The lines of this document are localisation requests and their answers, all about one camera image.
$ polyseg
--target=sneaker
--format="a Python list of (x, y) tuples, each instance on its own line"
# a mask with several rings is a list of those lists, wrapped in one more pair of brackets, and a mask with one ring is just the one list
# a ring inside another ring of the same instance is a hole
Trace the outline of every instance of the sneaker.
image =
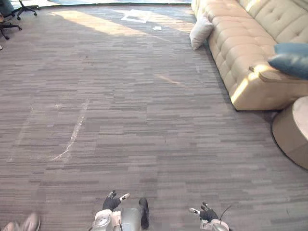
[(145, 197), (140, 198), (139, 206), (142, 208), (141, 227), (147, 229), (150, 225), (149, 220), (149, 205)]
[(40, 216), (36, 213), (32, 213), (24, 221), (20, 227), (20, 231), (38, 231), (40, 226)]
[(19, 226), (16, 222), (8, 223), (2, 231), (19, 231)]

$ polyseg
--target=office chair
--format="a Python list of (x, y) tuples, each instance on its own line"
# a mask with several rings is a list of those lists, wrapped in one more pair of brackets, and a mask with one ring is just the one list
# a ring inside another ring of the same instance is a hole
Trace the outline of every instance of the office chair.
[(1, 31), (2, 35), (5, 37), (6, 40), (10, 39), (10, 37), (5, 36), (3, 29), (12, 28), (12, 27), (18, 27), (19, 30), (22, 30), (22, 28), (18, 25), (13, 25), (12, 23), (5, 24), (4, 17), (0, 14), (0, 31)]
[(39, 6), (37, 6), (37, 5), (35, 5), (35, 6), (25, 6), (21, 0), (19, 0), (19, 3), (20, 3), (20, 5), (21, 5), (21, 7), (18, 8), (18, 9), (16, 9), (16, 10), (14, 10), (14, 11), (12, 11), (12, 16), (13, 16), (13, 17), (15, 16), (14, 13), (16, 13), (17, 11), (18, 11), (18, 14), (17, 14), (17, 19), (18, 19), (18, 20), (20, 20), (20, 17), (19, 17), (19, 16), (20, 16), (20, 14), (21, 14), (22, 12), (24, 12), (24, 11), (32, 11), (32, 12), (34, 12), (34, 15), (37, 16), (37, 13), (36, 13), (36, 11), (35, 11), (34, 9), (37, 9), (37, 10), (38, 10), (38, 9), (39, 9)]

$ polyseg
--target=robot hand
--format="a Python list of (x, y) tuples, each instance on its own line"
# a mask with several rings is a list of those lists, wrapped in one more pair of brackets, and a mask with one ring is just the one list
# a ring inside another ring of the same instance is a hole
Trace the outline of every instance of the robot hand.
[(213, 219), (219, 219), (216, 212), (209, 208), (206, 203), (202, 202), (201, 208), (203, 211), (200, 211), (200, 220), (207, 220), (208, 222), (211, 222)]
[(103, 203), (103, 210), (104, 209), (110, 209), (111, 211), (113, 211), (115, 208), (117, 208), (119, 206), (119, 204), (121, 204), (120, 198), (115, 198), (115, 196), (116, 196), (115, 190), (111, 191), (108, 194), (108, 196), (106, 197), (106, 199)]

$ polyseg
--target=tufted sofa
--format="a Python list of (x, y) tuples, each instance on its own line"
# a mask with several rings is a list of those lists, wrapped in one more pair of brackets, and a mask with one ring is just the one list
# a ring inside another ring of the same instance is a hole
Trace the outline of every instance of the tufted sofa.
[(237, 110), (283, 109), (308, 95), (308, 80), (267, 62), (277, 43), (308, 43), (308, 0), (192, 0), (192, 9), (215, 25), (209, 47)]

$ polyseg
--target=blue pillow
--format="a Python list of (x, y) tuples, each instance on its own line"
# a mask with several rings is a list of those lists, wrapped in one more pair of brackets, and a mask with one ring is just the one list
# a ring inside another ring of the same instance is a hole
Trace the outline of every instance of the blue pillow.
[(269, 59), (269, 64), (289, 75), (308, 80), (308, 54), (281, 53)]
[(280, 43), (275, 45), (276, 54), (296, 53), (308, 55), (308, 44), (305, 43)]

